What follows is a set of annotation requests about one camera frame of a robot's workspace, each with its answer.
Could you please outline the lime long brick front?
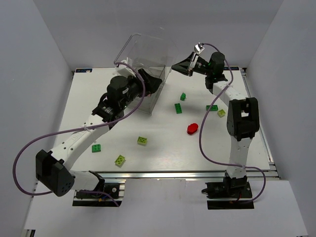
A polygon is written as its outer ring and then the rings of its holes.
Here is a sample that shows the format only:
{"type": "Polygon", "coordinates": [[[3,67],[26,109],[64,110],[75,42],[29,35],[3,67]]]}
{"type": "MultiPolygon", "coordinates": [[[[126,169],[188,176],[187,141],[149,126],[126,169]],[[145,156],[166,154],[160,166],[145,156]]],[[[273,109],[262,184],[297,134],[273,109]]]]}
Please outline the lime long brick front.
{"type": "Polygon", "coordinates": [[[125,162],[125,157],[122,156],[122,155],[119,155],[119,156],[117,157],[117,159],[115,160],[115,165],[116,165],[117,167],[122,167],[122,165],[124,164],[124,162],[125,162]]]}

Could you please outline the lime rounded brick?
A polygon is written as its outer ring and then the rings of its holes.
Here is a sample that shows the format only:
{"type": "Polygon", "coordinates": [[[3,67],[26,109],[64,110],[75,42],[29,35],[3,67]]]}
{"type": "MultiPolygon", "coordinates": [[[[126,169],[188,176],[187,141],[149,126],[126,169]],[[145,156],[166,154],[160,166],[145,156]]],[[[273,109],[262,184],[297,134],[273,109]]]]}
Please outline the lime rounded brick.
{"type": "Polygon", "coordinates": [[[139,136],[137,139],[137,144],[145,146],[147,144],[147,141],[148,141],[147,138],[139,136]]]}

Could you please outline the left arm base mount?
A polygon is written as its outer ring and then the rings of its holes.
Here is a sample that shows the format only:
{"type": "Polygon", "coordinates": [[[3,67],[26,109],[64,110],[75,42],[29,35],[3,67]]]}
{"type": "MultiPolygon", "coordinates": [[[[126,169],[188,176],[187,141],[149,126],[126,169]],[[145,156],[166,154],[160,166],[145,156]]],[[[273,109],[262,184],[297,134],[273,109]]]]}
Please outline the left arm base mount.
{"type": "Polygon", "coordinates": [[[72,206],[77,207],[119,207],[124,197],[125,184],[105,183],[97,193],[75,191],[72,206]]]}

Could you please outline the lime small brick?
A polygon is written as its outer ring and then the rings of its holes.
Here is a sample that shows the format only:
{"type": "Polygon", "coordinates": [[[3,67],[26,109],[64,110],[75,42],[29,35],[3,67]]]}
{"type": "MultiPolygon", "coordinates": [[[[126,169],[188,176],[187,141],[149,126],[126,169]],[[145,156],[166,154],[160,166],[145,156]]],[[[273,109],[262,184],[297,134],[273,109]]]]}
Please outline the lime small brick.
{"type": "Polygon", "coordinates": [[[223,109],[221,109],[221,110],[218,110],[218,111],[217,111],[217,115],[218,115],[220,118],[222,118],[222,117],[224,117],[224,116],[226,115],[226,112],[225,112],[223,109]]]}

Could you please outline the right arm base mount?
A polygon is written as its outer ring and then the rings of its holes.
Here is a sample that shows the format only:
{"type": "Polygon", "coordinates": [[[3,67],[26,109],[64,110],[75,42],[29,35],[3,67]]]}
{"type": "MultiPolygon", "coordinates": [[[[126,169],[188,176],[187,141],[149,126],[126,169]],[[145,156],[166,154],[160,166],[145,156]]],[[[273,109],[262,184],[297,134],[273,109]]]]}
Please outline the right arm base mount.
{"type": "Polygon", "coordinates": [[[208,210],[246,210],[254,209],[250,183],[242,188],[227,191],[223,182],[205,183],[206,188],[201,190],[206,195],[208,210]]]}

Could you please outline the red rounded brick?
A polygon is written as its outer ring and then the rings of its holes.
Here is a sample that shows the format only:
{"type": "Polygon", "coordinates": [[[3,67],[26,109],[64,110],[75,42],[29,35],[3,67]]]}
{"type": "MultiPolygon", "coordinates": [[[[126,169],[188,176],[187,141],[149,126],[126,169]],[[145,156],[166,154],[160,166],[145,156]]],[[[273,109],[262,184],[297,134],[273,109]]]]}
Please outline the red rounded brick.
{"type": "Polygon", "coordinates": [[[187,133],[193,135],[198,131],[199,125],[197,123],[192,123],[187,127],[187,133]]]}

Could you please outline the clear plastic drawer cover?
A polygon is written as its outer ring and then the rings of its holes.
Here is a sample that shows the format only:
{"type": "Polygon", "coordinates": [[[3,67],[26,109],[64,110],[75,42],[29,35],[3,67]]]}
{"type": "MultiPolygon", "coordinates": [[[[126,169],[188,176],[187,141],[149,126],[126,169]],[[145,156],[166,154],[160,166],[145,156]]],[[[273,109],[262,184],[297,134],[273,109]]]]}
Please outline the clear plastic drawer cover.
{"type": "Polygon", "coordinates": [[[132,34],[114,62],[125,62],[134,69],[143,68],[153,77],[166,81],[178,56],[176,44],[168,36],[132,34]]]}

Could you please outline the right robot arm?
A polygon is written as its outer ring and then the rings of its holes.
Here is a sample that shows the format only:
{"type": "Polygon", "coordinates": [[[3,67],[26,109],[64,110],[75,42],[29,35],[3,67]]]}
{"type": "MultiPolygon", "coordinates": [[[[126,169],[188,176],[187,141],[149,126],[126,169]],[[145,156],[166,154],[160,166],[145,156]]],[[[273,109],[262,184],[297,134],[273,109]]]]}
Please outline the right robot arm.
{"type": "Polygon", "coordinates": [[[193,52],[188,58],[172,65],[172,70],[186,76],[205,75],[206,88],[228,107],[227,131],[231,137],[230,160],[225,177],[219,184],[208,184],[203,190],[209,195],[233,196],[241,193],[247,184],[246,163],[249,146],[259,130],[258,100],[236,91],[223,74],[228,62],[221,52],[212,53],[206,61],[193,52]]]}

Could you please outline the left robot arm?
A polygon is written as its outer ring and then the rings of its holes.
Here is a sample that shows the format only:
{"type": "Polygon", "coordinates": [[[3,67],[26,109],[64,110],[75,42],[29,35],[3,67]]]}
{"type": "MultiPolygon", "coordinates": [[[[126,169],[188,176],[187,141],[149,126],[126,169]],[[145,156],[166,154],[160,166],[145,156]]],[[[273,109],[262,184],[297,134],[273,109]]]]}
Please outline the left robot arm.
{"type": "Polygon", "coordinates": [[[116,120],[124,115],[125,108],[137,97],[156,93],[162,79],[138,70],[143,78],[134,75],[115,76],[110,80],[107,91],[83,124],[83,130],[73,133],[60,145],[36,155],[36,177],[56,196],[61,197],[70,190],[87,190],[99,193],[104,189],[105,180],[92,171],[73,171],[77,159],[99,137],[110,131],[116,120]]]}

